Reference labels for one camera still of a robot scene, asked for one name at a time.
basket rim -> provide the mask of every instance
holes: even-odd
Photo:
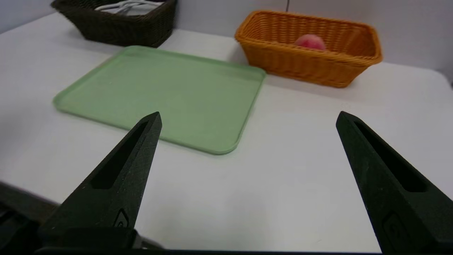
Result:
[[[309,49],[309,48],[299,47],[299,46],[291,45],[291,44],[283,44],[283,43],[277,43],[277,42],[269,42],[269,41],[265,41],[265,40],[251,39],[244,35],[245,28],[250,24],[250,22],[256,15],[276,14],[276,13],[280,14],[280,15],[290,16],[290,17],[297,17],[297,18],[304,17],[304,18],[311,18],[311,19],[316,19],[316,20],[334,21],[334,22],[347,23],[347,24],[361,26],[361,27],[367,29],[370,32],[370,34],[372,35],[372,39],[373,39],[373,43],[374,43],[374,47],[375,47],[375,54],[373,56],[354,56],[354,55],[349,55],[349,54],[340,53],[340,52]],[[355,65],[360,65],[360,66],[363,66],[363,65],[371,66],[371,65],[380,63],[383,60],[381,44],[379,42],[379,38],[377,36],[376,30],[368,24],[347,21],[347,20],[323,18],[323,17],[311,16],[311,15],[303,15],[303,14],[288,13],[288,12],[281,12],[281,11],[257,10],[257,11],[251,12],[247,16],[247,18],[244,20],[244,22],[239,26],[239,28],[237,29],[236,34],[235,34],[235,39],[240,44],[248,44],[248,45],[258,46],[260,48],[273,49],[273,50],[277,50],[280,52],[284,51],[284,52],[292,53],[292,54],[303,54],[303,55],[308,55],[311,57],[323,58],[325,60],[339,61],[339,62],[350,63],[350,64],[355,64]]]
[[[65,13],[68,11],[77,11],[77,12],[84,12],[84,15],[91,15],[96,17],[104,17],[104,18],[114,18],[115,20],[123,20],[123,21],[146,21],[149,19],[153,19],[155,16],[159,15],[160,13],[166,11],[166,9],[176,3],[177,0],[166,0],[163,4],[158,6],[156,9],[150,11],[145,15],[132,15],[132,16],[125,16],[125,15],[117,15],[114,13],[104,12],[104,11],[97,11],[94,9],[84,9],[76,6],[68,6],[64,5],[62,2],[65,0],[54,0],[50,5],[52,8],[56,9],[58,12]]]

pink fruit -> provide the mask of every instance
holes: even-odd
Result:
[[[320,49],[325,50],[326,45],[321,37],[314,35],[314,34],[306,34],[299,39],[296,40],[294,43],[295,45],[310,48],[310,49]]]

wicker basket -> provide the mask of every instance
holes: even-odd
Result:
[[[119,1],[55,0],[51,6],[74,23],[88,40],[156,48],[171,35],[177,0],[166,0],[146,15],[125,16],[94,10]]]
[[[294,45],[304,34],[321,37],[328,50]],[[236,32],[249,64],[268,73],[338,88],[382,61],[376,31],[361,23],[286,12],[251,13]]]

dark brown wicker basket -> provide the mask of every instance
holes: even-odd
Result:
[[[51,6],[74,23],[88,40],[156,48],[171,35],[177,0],[166,0],[146,15],[125,16],[94,10],[120,1],[55,0]]]

orange wicker basket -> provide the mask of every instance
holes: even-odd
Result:
[[[327,50],[294,45],[304,34],[321,37]],[[366,24],[275,11],[252,12],[235,36],[250,65],[270,74],[344,88],[382,61],[376,31]]]

